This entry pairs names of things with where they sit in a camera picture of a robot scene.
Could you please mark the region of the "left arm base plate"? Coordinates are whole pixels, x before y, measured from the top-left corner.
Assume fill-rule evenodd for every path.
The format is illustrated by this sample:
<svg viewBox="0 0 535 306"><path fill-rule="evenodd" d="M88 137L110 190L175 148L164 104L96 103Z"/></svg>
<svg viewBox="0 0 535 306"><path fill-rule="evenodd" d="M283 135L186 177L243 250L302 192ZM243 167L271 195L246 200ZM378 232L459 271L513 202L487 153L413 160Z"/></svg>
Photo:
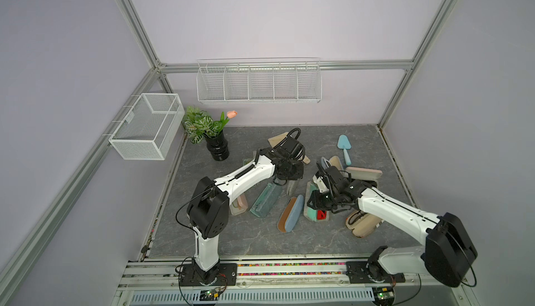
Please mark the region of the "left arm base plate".
<svg viewBox="0 0 535 306"><path fill-rule="evenodd" d="M179 283L184 287L235 286L238 277L238 264L217 263L208 271L203 271L194 261L176 267Z"/></svg>

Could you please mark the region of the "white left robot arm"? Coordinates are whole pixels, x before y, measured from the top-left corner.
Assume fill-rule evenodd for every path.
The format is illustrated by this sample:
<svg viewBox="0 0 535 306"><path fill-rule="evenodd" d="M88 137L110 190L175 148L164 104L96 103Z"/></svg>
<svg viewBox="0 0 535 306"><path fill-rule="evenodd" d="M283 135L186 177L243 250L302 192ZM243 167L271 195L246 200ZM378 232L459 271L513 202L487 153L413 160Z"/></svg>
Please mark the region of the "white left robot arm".
<svg viewBox="0 0 535 306"><path fill-rule="evenodd" d="M186 269L202 285L221 277L218 254L219 235L228 224L230 206L256 184L274 179L287 183L301 179L305 166L305 147L299 142L301 129L291 129L274 147L258 150L253 161L228 175L201 179L189 202L184 204L194 231L195 255Z"/></svg>

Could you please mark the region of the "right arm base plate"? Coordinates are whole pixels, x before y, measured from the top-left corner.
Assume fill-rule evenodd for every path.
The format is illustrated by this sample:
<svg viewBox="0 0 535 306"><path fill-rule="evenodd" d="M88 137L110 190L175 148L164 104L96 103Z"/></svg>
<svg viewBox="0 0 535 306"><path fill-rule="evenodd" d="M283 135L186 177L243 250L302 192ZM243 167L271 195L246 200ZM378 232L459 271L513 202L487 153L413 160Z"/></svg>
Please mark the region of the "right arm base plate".
<svg viewBox="0 0 535 306"><path fill-rule="evenodd" d="M396 285L406 281L404 274L388 274L378 264L367 261L347 261L346 275L351 284Z"/></svg>

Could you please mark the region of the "blue brown glasses case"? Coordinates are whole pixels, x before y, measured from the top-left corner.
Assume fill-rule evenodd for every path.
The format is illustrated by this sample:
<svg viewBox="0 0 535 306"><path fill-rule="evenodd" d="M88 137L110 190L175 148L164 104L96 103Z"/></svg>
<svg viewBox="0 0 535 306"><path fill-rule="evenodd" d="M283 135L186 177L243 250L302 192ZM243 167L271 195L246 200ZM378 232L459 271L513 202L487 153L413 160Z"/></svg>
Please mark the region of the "blue brown glasses case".
<svg viewBox="0 0 535 306"><path fill-rule="evenodd" d="M277 229L282 233L291 232L302 214L302 210L304 207L305 198L303 195L298 195L297 197L292 197L283 213L281 214L281 217L277 223Z"/></svg>

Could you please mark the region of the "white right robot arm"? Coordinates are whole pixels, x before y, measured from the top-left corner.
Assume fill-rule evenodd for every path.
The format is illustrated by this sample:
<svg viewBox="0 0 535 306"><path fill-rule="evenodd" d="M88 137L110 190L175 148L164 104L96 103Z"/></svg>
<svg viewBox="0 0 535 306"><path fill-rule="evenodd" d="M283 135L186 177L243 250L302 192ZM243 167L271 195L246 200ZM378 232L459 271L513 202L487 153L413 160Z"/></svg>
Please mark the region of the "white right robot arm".
<svg viewBox="0 0 535 306"><path fill-rule="evenodd" d="M318 189L308 207L333 214L356 209L394 225L419 243L408 248L379 247L365 269L372 281L384 282L405 273L429 274L445 286L458 287L473 271L478 252L456 215L439 216L411 207L334 166L319 165L313 181Z"/></svg>

